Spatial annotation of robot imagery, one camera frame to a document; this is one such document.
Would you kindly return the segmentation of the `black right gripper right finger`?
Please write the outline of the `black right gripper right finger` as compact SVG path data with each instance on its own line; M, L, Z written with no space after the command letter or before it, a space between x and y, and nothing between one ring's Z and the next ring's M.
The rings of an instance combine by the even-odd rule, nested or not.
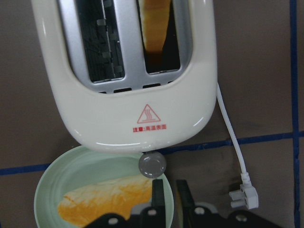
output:
M176 180L178 196L181 202L182 214L187 215L195 206L190 188L186 180Z

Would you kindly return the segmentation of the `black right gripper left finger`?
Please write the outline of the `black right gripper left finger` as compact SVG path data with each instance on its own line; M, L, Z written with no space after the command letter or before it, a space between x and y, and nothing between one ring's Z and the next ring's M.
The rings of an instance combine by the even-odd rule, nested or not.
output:
M164 190L161 179L152 181L152 207L156 209L157 212L164 214Z

